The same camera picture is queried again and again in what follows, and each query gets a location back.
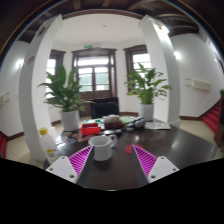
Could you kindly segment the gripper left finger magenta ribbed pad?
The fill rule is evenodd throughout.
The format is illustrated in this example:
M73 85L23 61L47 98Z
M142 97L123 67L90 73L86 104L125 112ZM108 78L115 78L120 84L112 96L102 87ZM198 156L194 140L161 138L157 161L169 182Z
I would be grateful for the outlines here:
M90 145L69 157L61 156L47 168L47 171L67 181L76 183L87 164L87 160L93 155L93 148L94 146Z

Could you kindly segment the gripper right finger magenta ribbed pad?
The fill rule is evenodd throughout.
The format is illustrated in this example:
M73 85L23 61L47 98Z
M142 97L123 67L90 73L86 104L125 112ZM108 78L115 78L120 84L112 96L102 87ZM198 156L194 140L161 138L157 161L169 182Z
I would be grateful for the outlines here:
M156 157L137 145L132 145L132 155L140 169L142 183L153 183L178 171L178 168L165 156Z

